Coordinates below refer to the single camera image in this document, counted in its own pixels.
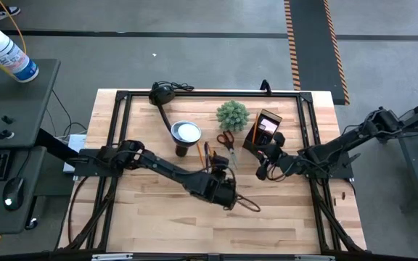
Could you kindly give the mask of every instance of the wooden table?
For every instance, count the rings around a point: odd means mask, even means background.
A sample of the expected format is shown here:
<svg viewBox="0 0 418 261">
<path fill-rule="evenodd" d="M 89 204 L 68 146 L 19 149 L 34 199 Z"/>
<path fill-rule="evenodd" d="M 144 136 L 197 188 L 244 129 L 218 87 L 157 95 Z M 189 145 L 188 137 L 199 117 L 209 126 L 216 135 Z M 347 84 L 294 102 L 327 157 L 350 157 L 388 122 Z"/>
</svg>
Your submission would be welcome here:
<svg viewBox="0 0 418 261">
<path fill-rule="evenodd" d="M 99 148 L 106 144 L 116 91 L 98 90 L 86 139 L 87 148 Z M 312 94 L 321 142 L 325 143 L 340 135 L 332 96 L 330 92 L 322 91 Z M 220 130 L 215 114 L 217 107 L 228 100 L 223 97 L 176 97 L 164 105 L 164 109 L 171 123 L 178 120 L 196 123 L 202 130 L 201 143 L 209 141 L 218 154 L 228 157 L 227 150 L 216 141 Z M 245 136 L 254 123 L 255 114 L 261 109 L 267 109 L 283 118 L 279 127 L 287 139 L 283 150 L 296 154 L 297 150 L 303 148 L 295 100 L 241 97 L 236 100 L 251 112 L 246 130 L 234 134 L 239 161 L 239 169 L 236 170 L 237 190 L 258 203 L 262 211 L 250 212 L 239 205 L 232 211 L 224 211 L 218 205 L 189 196 L 181 185 L 150 170 L 127 170 L 118 185 L 108 252 L 319 253 L 308 181 L 299 175 L 286 178 L 280 183 L 260 181 L 255 176 L 258 161 L 242 148 Z M 121 118 L 119 116 L 116 137 Z M 147 97 L 133 98 L 126 139 L 142 141 L 156 155 L 187 170 L 202 167 L 196 146 L 191 147 L 184 158 L 175 155 L 172 138 L 157 107 L 149 104 Z M 73 209 L 74 236 L 91 215 L 98 180 L 90 178 L 78 194 Z M 354 241 L 365 248 L 352 188 L 344 181 L 331 180 L 330 189 L 332 197 L 336 198 L 337 219 Z M 328 222 L 324 222 L 324 226 L 331 246 Z M 96 243 L 101 231 L 98 229 Z M 65 245 L 67 223 L 62 230 L 59 247 Z"/>
</svg>

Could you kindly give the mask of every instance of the scissors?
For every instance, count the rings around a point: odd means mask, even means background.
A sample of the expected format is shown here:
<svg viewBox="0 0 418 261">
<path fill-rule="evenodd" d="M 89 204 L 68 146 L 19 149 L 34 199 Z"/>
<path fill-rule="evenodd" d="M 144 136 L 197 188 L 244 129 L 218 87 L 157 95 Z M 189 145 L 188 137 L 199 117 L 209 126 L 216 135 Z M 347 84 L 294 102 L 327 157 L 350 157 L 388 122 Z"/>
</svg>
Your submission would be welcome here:
<svg viewBox="0 0 418 261">
<path fill-rule="evenodd" d="M 233 149 L 233 143 L 235 139 L 233 138 L 230 130 L 224 131 L 223 134 L 217 135 L 217 141 L 229 150 L 233 165 L 236 169 L 238 169 L 237 156 L 235 155 L 235 150 Z"/>
</svg>

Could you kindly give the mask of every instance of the plastic bottle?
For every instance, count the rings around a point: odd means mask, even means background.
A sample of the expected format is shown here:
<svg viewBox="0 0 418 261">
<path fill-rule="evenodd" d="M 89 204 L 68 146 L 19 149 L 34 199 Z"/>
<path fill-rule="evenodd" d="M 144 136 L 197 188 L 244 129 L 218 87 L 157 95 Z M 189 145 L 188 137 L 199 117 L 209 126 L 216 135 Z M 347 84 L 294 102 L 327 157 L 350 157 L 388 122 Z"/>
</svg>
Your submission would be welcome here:
<svg viewBox="0 0 418 261">
<path fill-rule="evenodd" d="M 39 72 L 38 65 L 1 31 L 0 68 L 21 83 L 33 80 Z"/>
</svg>

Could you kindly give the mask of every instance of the person's foot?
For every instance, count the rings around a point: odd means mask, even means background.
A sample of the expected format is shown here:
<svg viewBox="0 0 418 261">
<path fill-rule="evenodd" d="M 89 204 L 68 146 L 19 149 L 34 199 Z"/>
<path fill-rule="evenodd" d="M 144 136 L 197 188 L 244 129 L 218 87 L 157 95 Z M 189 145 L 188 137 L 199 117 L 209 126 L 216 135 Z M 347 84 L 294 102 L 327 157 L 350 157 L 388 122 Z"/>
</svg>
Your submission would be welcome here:
<svg viewBox="0 0 418 261">
<path fill-rule="evenodd" d="M 19 7 L 6 7 L 7 11 L 9 11 L 9 13 L 11 14 L 11 16 L 15 16 L 18 15 L 20 13 L 20 8 Z M 4 9 L 1 8 L 0 10 L 0 21 L 3 20 L 4 18 L 8 17 L 9 15 L 7 14 L 6 11 L 4 11 Z"/>
</svg>

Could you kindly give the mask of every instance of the small plant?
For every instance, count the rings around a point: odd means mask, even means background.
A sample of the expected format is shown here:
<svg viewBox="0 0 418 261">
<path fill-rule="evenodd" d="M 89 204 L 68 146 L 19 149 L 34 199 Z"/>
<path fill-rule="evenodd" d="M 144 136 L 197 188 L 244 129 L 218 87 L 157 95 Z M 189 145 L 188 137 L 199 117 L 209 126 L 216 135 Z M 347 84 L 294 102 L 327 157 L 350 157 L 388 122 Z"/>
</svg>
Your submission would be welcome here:
<svg viewBox="0 0 418 261">
<path fill-rule="evenodd" d="M 220 129 L 225 131 L 242 131 L 247 125 L 249 112 L 243 104 L 228 101 L 217 108 L 217 120 L 221 123 Z"/>
</svg>

